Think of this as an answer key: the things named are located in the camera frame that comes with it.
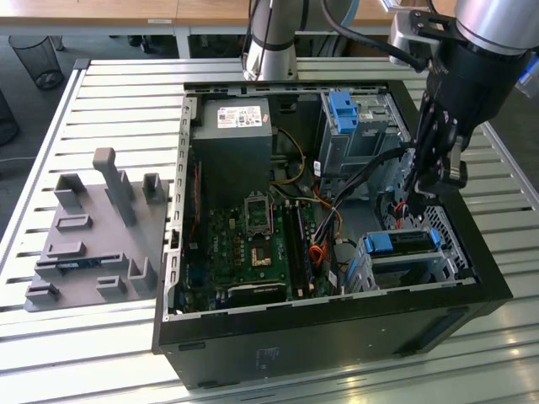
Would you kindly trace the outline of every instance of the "white cable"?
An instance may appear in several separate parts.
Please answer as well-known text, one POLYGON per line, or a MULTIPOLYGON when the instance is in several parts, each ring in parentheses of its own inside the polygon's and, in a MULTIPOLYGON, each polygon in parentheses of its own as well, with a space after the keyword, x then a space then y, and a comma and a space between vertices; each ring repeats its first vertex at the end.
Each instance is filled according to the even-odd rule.
POLYGON ((289 196, 284 195, 282 192, 280 192, 276 187, 272 186, 271 188, 273 188, 275 191, 277 191, 277 194, 279 194, 280 196, 282 196, 285 199, 306 200, 308 202, 314 202, 314 203, 317 203, 317 204, 320 203, 320 201, 318 199, 314 199, 314 198, 305 198, 305 197, 302 197, 302 196, 289 197, 289 196))
POLYGON ((18 160, 35 160, 36 156, 33 157, 12 157, 12 158, 4 158, 0 160, 0 162, 17 162, 18 160))

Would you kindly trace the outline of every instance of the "label sticker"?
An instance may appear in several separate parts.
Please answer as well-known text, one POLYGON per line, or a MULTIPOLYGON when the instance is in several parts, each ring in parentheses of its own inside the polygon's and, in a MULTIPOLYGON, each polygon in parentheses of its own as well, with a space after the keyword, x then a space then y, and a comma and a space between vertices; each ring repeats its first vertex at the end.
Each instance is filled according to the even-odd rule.
POLYGON ((335 275, 332 271, 329 271, 328 280, 331 282, 334 288, 337 287, 337 275, 335 275))
POLYGON ((78 263, 59 263, 57 268, 78 268, 78 263))
POLYGON ((279 357, 279 347, 262 348, 256 351, 256 370, 267 370, 279 357))
POLYGON ((320 164, 319 161, 315 160, 312 167, 314 168, 315 177, 320 177, 320 175, 322 175, 322 173, 321 173, 322 164, 320 164))
POLYGON ((172 19, 149 19, 149 24, 171 24, 172 19))
POLYGON ((229 107, 217 111, 217 128, 252 128, 262 126, 260 107, 229 107))

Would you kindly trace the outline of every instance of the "ram slot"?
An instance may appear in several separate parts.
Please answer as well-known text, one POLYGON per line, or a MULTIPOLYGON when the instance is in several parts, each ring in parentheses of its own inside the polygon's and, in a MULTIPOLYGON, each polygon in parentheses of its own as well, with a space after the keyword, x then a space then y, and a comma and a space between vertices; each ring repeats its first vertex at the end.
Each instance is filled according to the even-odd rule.
POLYGON ((301 209, 285 204, 282 212, 292 292, 295 297, 307 297, 313 290, 312 268, 301 209))

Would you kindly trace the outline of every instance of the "metal grated table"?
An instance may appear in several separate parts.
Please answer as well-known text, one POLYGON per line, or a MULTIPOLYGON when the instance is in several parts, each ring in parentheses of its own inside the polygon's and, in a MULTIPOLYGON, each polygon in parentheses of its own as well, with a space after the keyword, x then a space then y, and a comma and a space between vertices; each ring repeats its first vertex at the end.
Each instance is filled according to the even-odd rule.
MULTIPOLYGON (((299 61, 302 79, 404 80, 416 104, 425 75, 383 59, 299 61)), ((241 80, 236 60, 92 61, 73 71, 0 244, 2 402, 523 402, 539 400, 539 198, 490 125, 464 153, 462 191, 515 298, 432 352, 226 389, 188 392, 150 352, 154 300, 29 314, 24 292, 56 206, 58 175, 103 179, 96 147, 112 146, 131 181, 173 186, 182 82, 241 80)))

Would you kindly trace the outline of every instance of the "black trash can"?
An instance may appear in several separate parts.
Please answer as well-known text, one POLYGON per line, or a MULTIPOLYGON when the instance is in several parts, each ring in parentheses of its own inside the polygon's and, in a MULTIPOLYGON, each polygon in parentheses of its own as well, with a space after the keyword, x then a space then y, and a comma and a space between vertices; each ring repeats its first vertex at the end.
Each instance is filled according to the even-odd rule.
POLYGON ((8 101, 0 91, 0 146, 11 141, 19 133, 19 126, 9 109, 8 101))
POLYGON ((64 75, 48 36, 11 35, 9 44, 38 88, 48 90, 63 81, 64 75))

